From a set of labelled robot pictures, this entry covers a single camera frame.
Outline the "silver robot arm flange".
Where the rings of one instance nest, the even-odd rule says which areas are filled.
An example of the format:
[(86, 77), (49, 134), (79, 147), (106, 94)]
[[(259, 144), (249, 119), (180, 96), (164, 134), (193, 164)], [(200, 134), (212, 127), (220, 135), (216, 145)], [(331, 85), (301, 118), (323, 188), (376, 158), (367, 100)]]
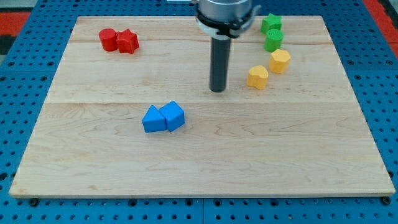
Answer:
[(217, 40), (236, 39), (246, 32), (261, 11), (252, 0), (193, 0), (199, 28)]

